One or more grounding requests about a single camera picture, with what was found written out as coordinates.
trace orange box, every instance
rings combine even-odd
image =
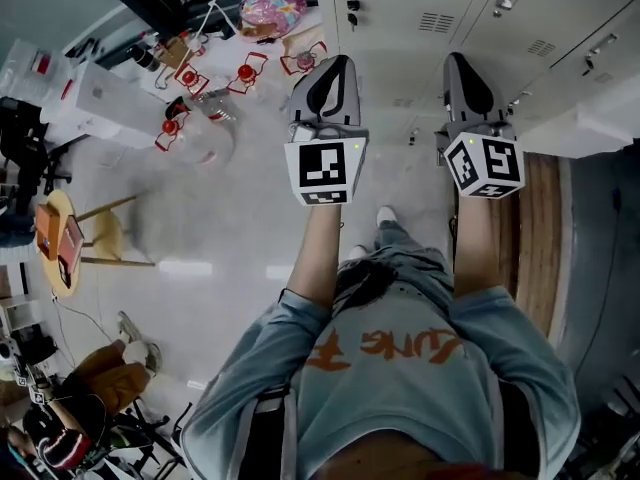
[[[39,204],[36,208],[36,243],[49,261],[58,258],[59,234],[60,215],[48,204]]]

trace shoe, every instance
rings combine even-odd
[[[129,336],[129,343],[142,340],[142,333],[124,311],[118,311],[118,318],[118,331]]]
[[[362,258],[363,256],[366,256],[367,254],[369,254],[367,252],[367,250],[361,246],[361,245],[356,245],[353,249],[351,249],[351,252],[349,253],[349,256],[347,256],[348,260],[357,260]]]
[[[147,346],[147,360],[145,361],[145,368],[154,375],[158,375],[158,372],[162,370],[162,352],[155,343],[145,342]]]
[[[393,222],[397,222],[398,218],[391,208],[389,208],[388,206],[383,206],[378,210],[378,216],[376,217],[376,223],[378,224],[378,227],[380,227],[380,223],[383,220],[391,220]]]

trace black chair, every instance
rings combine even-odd
[[[82,135],[48,152],[44,140],[47,127],[40,122],[39,107],[12,98],[0,98],[0,153],[20,168],[16,191],[18,215],[28,212],[42,178],[45,179],[45,195],[53,191],[56,180],[71,183],[69,174],[56,172],[61,157],[73,144],[88,137]]]
[[[640,448],[637,440],[640,413],[636,410],[640,405],[640,390],[626,375],[616,385],[619,387],[610,388],[607,393],[610,392],[622,403],[625,413],[618,414],[604,404],[588,414],[584,418],[576,450],[558,478],[585,480],[614,463],[619,464],[616,478],[640,478]]]
[[[163,436],[158,434],[156,431],[160,427],[163,427],[167,423],[169,423],[169,417],[164,416],[160,421],[155,423],[148,422],[142,411],[140,410],[140,406],[138,405],[138,401],[134,400],[133,409],[129,408],[125,411],[125,414],[118,414],[116,416],[116,421],[126,422],[130,425],[135,425],[139,428],[154,444],[157,444],[162,448],[165,452],[167,452],[170,456],[169,460],[166,461],[161,467],[158,473],[156,473],[154,480],[165,480],[177,466],[183,466],[186,468],[184,463],[184,459],[182,455],[175,449],[175,446],[172,444],[172,441],[179,442],[180,433],[182,432],[182,428],[179,426],[180,421],[185,417],[185,415],[189,412],[193,404],[189,404],[187,409],[180,415],[180,417],[176,420],[175,425],[173,427],[173,432],[171,433],[171,441],[165,439]],[[142,471],[142,468],[147,463],[149,459],[153,459],[156,464],[160,465],[158,459],[155,457],[153,453],[153,447],[146,448],[143,450],[142,457],[135,462],[133,468],[136,471]]]

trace table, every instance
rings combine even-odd
[[[76,217],[76,221],[82,222],[83,220],[96,217],[94,225],[93,241],[85,242],[83,248],[93,247],[94,252],[98,256],[97,258],[88,258],[83,256],[76,265],[76,268],[71,272],[71,283],[69,286],[64,284],[60,277],[60,268],[58,266],[58,259],[49,260],[44,254],[40,254],[42,258],[42,264],[44,266],[44,272],[51,283],[53,291],[58,297],[70,297],[78,286],[80,278],[80,266],[82,263],[91,263],[94,265],[112,265],[112,266],[128,266],[128,267],[154,267],[155,263],[147,263],[140,261],[125,261],[120,259],[122,253],[123,243],[123,231],[118,218],[111,212],[112,208],[120,206],[129,201],[133,201],[136,196],[125,197],[119,199],[113,203],[100,206],[95,210],[91,210],[87,213]],[[60,229],[58,230],[58,243],[62,239],[62,233],[64,232],[65,223],[70,215],[75,215],[73,203],[69,196],[62,190],[54,190],[47,197],[47,204],[54,208],[60,215]]]

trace wooden stool leg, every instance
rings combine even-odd
[[[82,263],[91,263],[93,265],[111,265],[114,267],[155,267],[155,263],[145,263],[142,261],[126,261],[126,260],[106,260],[103,258],[80,258]]]
[[[99,213],[102,213],[106,210],[111,210],[111,208],[115,208],[116,206],[120,206],[122,204],[128,203],[129,201],[133,201],[136,197],[138,196],[129,196],[129,197],[125,197],[124,199],[118,199],[113,203],[105,204],[104,206],[100,206],[95,210],[91,210],[90,212],[83,213],[82,215],[78,215],[76,217],[76,220],[78,222],[82,222],[83,220],[90,219],[94,215],[98,215]]]

